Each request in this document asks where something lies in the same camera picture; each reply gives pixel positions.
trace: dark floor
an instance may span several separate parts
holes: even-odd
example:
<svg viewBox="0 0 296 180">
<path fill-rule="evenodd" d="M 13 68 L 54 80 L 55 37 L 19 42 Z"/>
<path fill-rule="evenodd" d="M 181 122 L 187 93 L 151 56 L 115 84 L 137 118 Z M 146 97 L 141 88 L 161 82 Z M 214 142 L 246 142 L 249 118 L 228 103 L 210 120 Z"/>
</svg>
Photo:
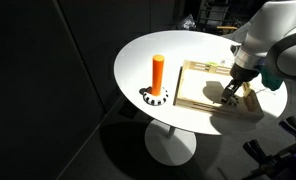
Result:
<svg viewBox="0 0 296 180">
<path fill-rule="evenodd" d="M 287 83 L 287 87 L 288 105 L 279 119 L 296 115 L 296 83 Z M 257 139 L 267 154 L 274 154 L 295 142 L 278 127 L 277 120 L 263 129 L 244 134 L 196 134 L 197 149 L 193 158 L 184 165 L 168 167 L 155 161 L 145 147 L 144 132 L 152 119 L 140 111 L 133 113 L 132 118 L 131 112 L 135 109 L 124 102 L 124 98 L 117 102 L 60 180 L 238 180 L 257 167 L 242 149 L 244 142 Z"/>
</svg>

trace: white round table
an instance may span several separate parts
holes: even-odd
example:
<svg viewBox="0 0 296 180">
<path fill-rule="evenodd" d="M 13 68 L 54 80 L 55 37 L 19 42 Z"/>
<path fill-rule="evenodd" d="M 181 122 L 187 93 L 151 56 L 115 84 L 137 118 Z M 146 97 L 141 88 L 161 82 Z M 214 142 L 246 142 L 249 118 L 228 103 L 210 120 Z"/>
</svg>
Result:
<svg viewBox="0 0 296 180">
<path fill-rule="evenodd" d="M 163 31 L 148 34 L 127 44 L 117 55 L 114 74 L 122 93 L 141 111 L 155 118 L 147 127 L 145 143 L 149 153 L 160 163 L 176 166 L 187 162 L 196 150 L 194 133 L 223 135 L 243 133 L 266 126 L 281 115 L 287 103 L 283 83 L 277 91 L 256 84 L 256 95 L 264 112 L 258 121 L 216 117 L 206 112 L 174 106 L 180 68 L 184 60 L 197 62 L 233 62 L 231 40 L 192 31 Z M 162 86 L 169 98 L 161 106 L 143 100 L 140 90 L 152 85 L 152 57 L 165 57 Z"/>
</svg>

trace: table top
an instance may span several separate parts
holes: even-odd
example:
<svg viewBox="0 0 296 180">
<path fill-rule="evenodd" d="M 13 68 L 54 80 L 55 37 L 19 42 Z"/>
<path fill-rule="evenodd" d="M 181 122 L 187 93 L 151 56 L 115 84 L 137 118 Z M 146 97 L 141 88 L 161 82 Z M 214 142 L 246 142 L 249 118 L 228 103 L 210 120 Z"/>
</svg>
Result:
<svg viewBox="0 0 296 180">
<path fill-rule="evenodd" d="M 234 61 L 230 51 L 232 44 L 238 43 L 201 32 L 162 31 L 148 34 L 131 41 L 119 52 L 114 64 L 115 79 L 122 93 L 136 107 L 165 124 L 211 135 L 242 133 L 262 128 L 276 120 L 284 111 L 287 89 L 283 83 L 277 91 L 270 91 L 261 84 L 260 75 L 251 81 L 256 85 L 254 90 L 264 113 L 260 120 L 219 117 L 173 105 L 184 60 L 217 63 L 225 60 L 229 66 Z M 142 88 L 152 85 L 152 57 L 156 54 L 165 57 L 162 86 L 169 94 L 167 102 L 161 106 L 147 104 L 140 94 Z"/>
</svg>

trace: wooden stick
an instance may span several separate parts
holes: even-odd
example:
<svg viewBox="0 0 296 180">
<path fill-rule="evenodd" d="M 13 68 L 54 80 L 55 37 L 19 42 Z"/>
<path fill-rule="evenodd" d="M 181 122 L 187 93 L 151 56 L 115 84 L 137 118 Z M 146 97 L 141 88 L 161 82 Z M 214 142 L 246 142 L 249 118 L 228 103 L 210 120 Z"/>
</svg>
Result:
<svg viewBox="0 0 296 180">
<path fill-rule="evenodd" d="M 164 61 L 165 61 L 165 57 L 162 55 L 155 55 L 153 57 L 151 94 L 154 96 L 160 95 Z"/>
</svg>

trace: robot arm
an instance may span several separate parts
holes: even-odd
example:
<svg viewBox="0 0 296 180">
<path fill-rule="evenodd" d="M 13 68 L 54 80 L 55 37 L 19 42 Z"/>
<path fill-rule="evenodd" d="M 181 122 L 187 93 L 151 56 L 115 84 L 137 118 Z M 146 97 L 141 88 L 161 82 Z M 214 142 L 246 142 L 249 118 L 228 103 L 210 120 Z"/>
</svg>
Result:
<svg viewBox="0 0 296 180">
<path fill-rule="evenodd" d="M 284 71 L 283 74 L 296 75 L 296 68 L 289 67 L 296 63 L 296 44 L 288 43 L 288 48 L 279 52 L 280 55 L 275 60 L 273 59 L 276 56 L 272 56 L 272 53 L 267 56 L 268 51 L 278 41 L 288 39 L 287 42 L 289 42 L 294 37 L 296 37 L 296 1 L 265 3 L 250 20 L 249 30 L 236 53 L 235 64 L 230 72 L 233 79 L 222 94 L 222 102 L 226 103 L 243 82 L 257 77 L 265 63 L 268 68 L 274 68 L 273 73 L 277 75 L 280 75 L 277 73 L 280 70 Z M 280 43 L 277 44 L 279 46 L 274 45 L 274 49 L 280 47 Z"/>
</svg>

